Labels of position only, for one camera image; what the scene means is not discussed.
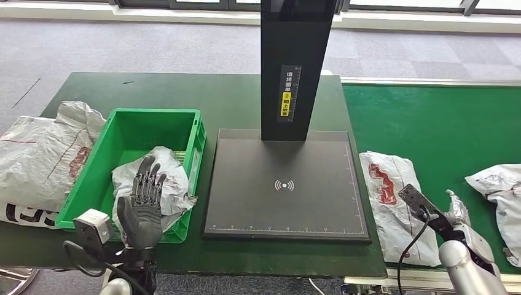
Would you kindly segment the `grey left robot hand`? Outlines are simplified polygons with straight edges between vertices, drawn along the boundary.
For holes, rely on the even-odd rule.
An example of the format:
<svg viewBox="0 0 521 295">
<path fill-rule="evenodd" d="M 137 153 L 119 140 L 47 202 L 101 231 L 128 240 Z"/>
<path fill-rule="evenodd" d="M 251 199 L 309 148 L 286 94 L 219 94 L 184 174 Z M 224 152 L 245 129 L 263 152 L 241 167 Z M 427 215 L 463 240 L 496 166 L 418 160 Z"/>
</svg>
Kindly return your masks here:
<svg viewBox="0 0 521 295">
<path fill-rule="evenodd" d="M 163 235 L 160 199 L 166 174 L 158 173 L 160 164 L 154 161 L 152 155 L 143 159 L 133 178 L 130 194 L 117 199 L 120 232 L 127 248 L 153 248 Z"/>
</svg>

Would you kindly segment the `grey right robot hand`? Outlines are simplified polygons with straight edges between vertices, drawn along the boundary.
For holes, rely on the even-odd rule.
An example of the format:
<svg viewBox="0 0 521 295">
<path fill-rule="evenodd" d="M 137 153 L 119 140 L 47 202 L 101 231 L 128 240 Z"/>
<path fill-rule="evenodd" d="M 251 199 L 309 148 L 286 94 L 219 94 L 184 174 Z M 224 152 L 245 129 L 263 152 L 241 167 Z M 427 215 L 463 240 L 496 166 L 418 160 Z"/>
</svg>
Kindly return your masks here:
<svg viewBox="0 0 521 295">
<path fill-rule="evenodd" d="M 452 227 L 468 226 L 471 227 L 469 211 L 463 201 L 450 189 L 445 193 L 450 198 L 449 210 L 444 213 L 445 218 Z"/>
</svg>

